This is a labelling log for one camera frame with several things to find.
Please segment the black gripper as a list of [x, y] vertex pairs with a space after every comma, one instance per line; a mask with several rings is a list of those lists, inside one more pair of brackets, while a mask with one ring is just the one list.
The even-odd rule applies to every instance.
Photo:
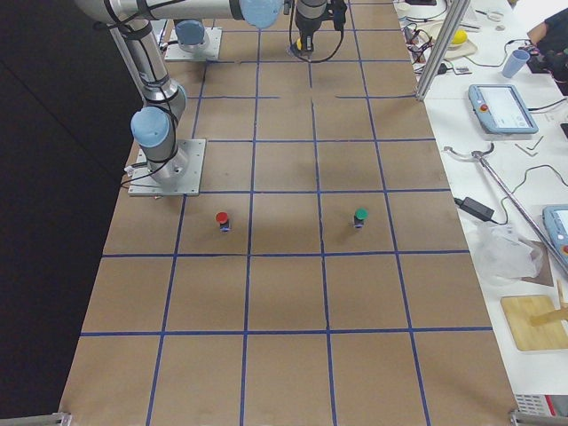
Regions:
[[324, 21], [332, 21], [335, 31], [343, 31], [347, 5], [341, 0], [300, 0], [296, 2], [295, 24], [304, 31], [304, 53], [313, 52], [313, 32]]

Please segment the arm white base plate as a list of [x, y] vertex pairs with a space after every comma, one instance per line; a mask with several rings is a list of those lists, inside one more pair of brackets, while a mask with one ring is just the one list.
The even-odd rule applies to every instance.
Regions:
[[143, 167], [133, 170], [132, 182], [128, 183], [129, 196], [197, 196], [201, 189], [201, 175], [206, 150], [205, 139], [178, 139], [177, 154], [162, 169], [153, 163], [147, 167], [146, 156], [139, 148], [137, 162]]
[[217, 61], [220, 52], [221, 38], [222, 28], [205, 28], [203, 43], [184, 46], [177, 44], [178, 36], [176, 30], [173, 29], [165, 51], [165, 60], [168, 62]]

